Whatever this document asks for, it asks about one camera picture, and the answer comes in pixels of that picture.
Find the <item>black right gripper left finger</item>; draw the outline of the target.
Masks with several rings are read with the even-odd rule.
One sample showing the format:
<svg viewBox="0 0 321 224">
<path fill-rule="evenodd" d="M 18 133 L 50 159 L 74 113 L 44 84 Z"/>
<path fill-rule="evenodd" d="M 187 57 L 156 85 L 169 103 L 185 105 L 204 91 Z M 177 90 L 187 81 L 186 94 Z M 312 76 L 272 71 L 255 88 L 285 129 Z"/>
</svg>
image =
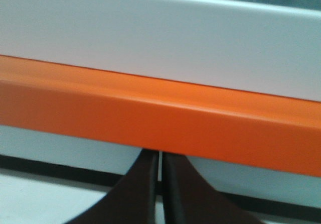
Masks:
<svg viewBox="0 0 321 224">
<path fill-rule="evenodd" d="M 68 223 L 155 223 L 158 159 L 157 151 L 143 149 L 101 200 Z"/>
</svg>

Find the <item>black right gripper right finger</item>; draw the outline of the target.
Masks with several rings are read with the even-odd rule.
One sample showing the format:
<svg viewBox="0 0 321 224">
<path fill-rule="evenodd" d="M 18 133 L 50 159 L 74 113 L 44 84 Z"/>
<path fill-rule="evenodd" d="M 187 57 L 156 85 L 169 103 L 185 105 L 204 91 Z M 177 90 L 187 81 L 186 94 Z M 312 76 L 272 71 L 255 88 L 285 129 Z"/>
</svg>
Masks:
<svg viewBox="0 0 321 224">
<path fill-rule="evenodd" d="M 166 223 L 262 223 L 216 191 L 186 156 L 163 153 Z"/>
</svg>

